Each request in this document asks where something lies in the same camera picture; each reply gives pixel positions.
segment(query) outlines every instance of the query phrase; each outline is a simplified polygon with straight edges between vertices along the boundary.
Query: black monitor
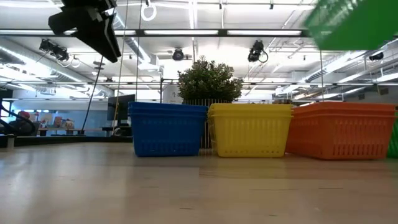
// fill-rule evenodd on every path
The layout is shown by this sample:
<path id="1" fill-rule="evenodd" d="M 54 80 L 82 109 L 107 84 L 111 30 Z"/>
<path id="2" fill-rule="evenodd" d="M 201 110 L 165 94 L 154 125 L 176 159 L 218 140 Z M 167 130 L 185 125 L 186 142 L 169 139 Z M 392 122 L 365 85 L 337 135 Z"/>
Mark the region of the black monitor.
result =
<path id="1" fill-rule="evenodd" d="M 128 110 L 129 110 L 129 102 L 134 102 L 136 100 L 136 96 L 133 95 L 126 95 L 126 96 L 119 96 L 119 106 L 118 106 L 118 126 L 121 125 L 121 120 L 128 119 Z M 109 97 L 108 99 L 108 121 L 114 120 L 114 112 L 116 109 L 116 97 Z"/>

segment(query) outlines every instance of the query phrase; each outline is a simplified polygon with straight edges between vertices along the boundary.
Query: plastic basket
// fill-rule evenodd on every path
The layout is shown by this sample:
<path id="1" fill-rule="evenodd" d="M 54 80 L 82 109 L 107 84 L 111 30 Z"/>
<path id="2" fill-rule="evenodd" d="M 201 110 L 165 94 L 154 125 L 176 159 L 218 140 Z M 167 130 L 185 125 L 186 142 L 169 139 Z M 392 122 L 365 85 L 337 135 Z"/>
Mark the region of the plastic basket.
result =
<path id="1" fill-rule="evenodd" d="M 396 0 L 319 0 L 304 25 L 322 50 L 372 50 L 398 31 L 390 25 L 397 7 Z"/>
<path id="2" fill-rule="evenodd" d="M 134 151 L 137 156 L 198 155 L 203 123 L 206 121 L 206 106 L 154 106 L 152 103 L 130 105 Z"/>
<path id="3" fill-rule="evenodd" d="M 282 157 L 292 105 L 213 104 L 211 145 L 221 157 Z"/>
<path id="4" fill-rule="evenodd" d="M 383 159 L 394 105 L 315 103 L 295 108 L 286 152 L 319 159 Z"/>
<path id="5" fill-rule="evenodd" d="M 398 119 L 396 119 L 394 126 L 392 127 L 392 134 L 390 145 L 388 147 L 387 157 L 398 158 Z"/>

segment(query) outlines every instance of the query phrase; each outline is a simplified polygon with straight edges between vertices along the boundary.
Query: wooden floor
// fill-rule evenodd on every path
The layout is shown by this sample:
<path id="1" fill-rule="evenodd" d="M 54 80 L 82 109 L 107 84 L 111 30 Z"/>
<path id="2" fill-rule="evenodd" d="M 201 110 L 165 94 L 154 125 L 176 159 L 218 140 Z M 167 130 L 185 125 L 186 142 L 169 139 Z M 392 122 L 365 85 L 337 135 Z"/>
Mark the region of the wooden floor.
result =
<path id="1" fill-rule="evenodd" d="M 131 144 L 0 152 L 1 224 L 398 223 L 398 160 L 137 158 Z"/>

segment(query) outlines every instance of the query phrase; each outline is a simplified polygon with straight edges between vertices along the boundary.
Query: yellow basket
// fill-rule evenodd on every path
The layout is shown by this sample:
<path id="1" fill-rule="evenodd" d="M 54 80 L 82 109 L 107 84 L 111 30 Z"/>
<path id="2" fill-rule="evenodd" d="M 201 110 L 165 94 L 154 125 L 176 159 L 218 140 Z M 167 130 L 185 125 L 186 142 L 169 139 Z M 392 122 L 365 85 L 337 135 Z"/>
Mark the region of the yellow basket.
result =
<path id="1" fill-rule="evenodd" d="M 292 105 L 212 104 L 211 145 L 221 157 L 282 157 Z"/>

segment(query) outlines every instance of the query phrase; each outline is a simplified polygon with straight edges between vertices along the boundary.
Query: potted plant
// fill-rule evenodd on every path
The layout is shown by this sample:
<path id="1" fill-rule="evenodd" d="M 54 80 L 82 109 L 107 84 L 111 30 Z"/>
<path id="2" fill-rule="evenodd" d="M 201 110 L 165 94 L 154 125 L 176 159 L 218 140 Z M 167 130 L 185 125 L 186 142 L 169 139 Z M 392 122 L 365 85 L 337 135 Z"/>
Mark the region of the potted plant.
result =
<path id="1" fill-rule="evenodd" d="M 207 61 L 204 56 L 197 60 L 192 68 L 178 71 L 178 94 L 183 104 L 210 106 L 212 103 L 232 103 L 241 96 L 242 80 L 233 78 L 234 68 L 225 63 L 216 64 Z M 208 123 L 201 147 L 211 148 Z"/>

